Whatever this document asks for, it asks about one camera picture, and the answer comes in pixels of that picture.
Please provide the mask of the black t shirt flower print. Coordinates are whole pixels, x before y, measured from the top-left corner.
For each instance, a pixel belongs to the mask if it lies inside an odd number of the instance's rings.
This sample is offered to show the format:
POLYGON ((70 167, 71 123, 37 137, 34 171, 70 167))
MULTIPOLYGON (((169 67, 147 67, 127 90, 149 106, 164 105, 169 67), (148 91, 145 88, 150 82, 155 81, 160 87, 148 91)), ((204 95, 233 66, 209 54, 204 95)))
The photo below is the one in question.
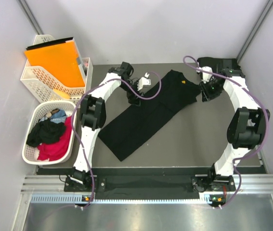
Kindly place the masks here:
POLYGON ((98 134, 99 139, 118 158, 125 160, 145 144, 180 110, 195 103, 200 87, 183 73, 170 70, 155 84, 140 106, 129 106, 98 134))

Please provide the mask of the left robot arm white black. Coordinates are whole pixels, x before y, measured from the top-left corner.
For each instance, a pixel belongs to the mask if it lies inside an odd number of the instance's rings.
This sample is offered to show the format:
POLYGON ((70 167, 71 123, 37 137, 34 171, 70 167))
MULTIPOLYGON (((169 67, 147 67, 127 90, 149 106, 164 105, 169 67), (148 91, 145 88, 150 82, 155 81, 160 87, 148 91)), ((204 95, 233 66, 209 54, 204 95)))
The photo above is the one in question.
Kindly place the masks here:
POLYGON ((79 101, 81 136, 76 137, 80 138, 80 148, 73 171, 66 180, 67 186, 79 192, 94 189, 91 159, 98 133, 106 122, 107 99, 117 88, 122 88, 129 104, 139 106, 141 103, 137 96, 140 94, 137 83, 131 79, 133 72, 134 68, 127 62, 122 62, 120 67, 110 68, 100 85, 86 92, 79 101))

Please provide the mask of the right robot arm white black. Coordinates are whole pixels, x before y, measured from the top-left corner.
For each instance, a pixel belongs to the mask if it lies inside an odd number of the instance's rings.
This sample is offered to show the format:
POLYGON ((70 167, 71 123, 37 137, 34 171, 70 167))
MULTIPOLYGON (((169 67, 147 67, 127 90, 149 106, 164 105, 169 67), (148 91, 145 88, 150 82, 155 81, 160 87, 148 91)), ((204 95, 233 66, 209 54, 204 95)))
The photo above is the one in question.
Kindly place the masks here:
POLYGON ((225 91, 233 105, 234 116, 227 128, 228 143, 223 154, 208 170, 208 176, 197 177, 193 186, 200 193, 219 191, 223 187, 233 191, 234 168, 263 142, 270 112, 263 111, 247 93, 246 77, 236 59, 201 57, 197 62, 202 69, 199 84, 202 100, 213 100, 225 91))

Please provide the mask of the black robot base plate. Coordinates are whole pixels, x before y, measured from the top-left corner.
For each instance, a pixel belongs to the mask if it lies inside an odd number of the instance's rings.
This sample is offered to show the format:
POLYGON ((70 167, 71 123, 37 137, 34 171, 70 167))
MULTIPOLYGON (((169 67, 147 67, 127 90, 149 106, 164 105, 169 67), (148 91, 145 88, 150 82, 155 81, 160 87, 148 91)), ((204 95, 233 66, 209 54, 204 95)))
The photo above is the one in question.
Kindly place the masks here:
MULTIPOLYGON (((171 200, 198 199, 199 193, 230 193, 233 177, 214 176, 209 167, 93 168, 95 199, 171 200)), ((78 192, 64 186, 65 192, 78 192)))

